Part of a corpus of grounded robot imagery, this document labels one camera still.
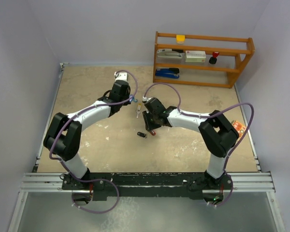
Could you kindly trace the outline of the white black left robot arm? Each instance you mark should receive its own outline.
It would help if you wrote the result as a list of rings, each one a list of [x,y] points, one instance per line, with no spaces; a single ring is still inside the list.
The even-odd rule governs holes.
[[[122,106],[129,105],[130,92],[128,82],[116,80],[112,89],[88,108],[73,114],[57,113],[53,116],[43,145],[69,170],[74,177],[72,182],[78,189],[86,189],[90,183],[90,170],[78,155],[82,132],[96,122],[111,117]]]

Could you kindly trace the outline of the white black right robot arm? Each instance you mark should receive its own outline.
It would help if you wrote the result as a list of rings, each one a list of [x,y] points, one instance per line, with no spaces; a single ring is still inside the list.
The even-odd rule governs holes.
[[[217,189],[226,174],[227,156],[235,148],[239,134],[231,122],[220,112],[197,114],[181,111],[175,106],[166,108],[159,99],[143,97],[146,108],[142,112],[145,129],[156,135],[155,129],[178,127],[200,133],[210,152],[208,167],[204,173],[205,183],[210,189]]]

